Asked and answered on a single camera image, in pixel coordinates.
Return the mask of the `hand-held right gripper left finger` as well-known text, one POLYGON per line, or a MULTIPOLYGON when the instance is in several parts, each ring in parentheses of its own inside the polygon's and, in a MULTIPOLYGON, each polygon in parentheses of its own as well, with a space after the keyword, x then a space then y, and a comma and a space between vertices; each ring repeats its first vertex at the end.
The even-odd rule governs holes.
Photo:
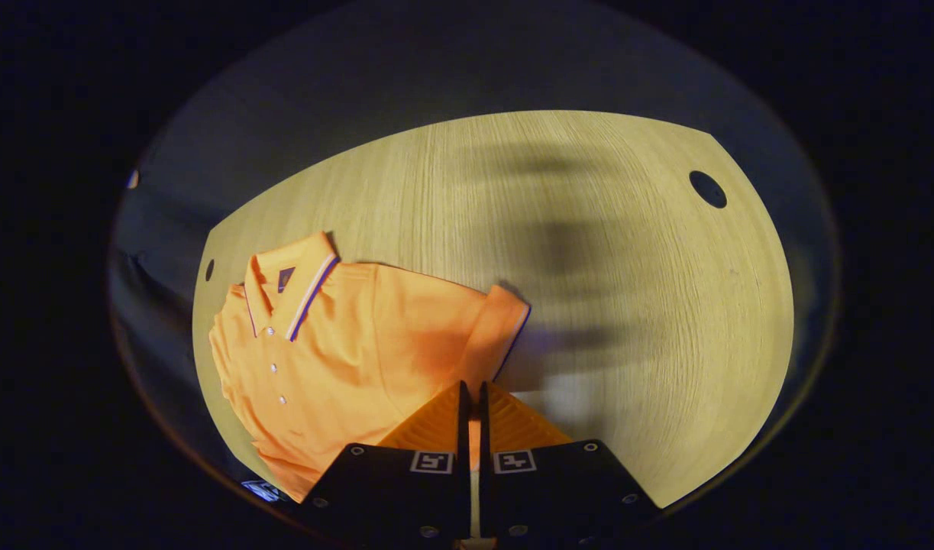
POLYGON ((303 525, 333 541, 467 539, 470 408, 453 384, 379 445, 344 446, 303 499, 303 525))

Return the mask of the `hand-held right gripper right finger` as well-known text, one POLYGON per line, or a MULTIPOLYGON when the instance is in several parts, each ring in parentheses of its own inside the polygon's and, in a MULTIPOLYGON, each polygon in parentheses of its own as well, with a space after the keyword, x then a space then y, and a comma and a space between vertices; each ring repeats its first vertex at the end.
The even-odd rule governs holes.
POLYGON ((659 509, 606 443, 574 441, 493 383, 480 391, 478 526, 496 541, 628 541, 659 509))

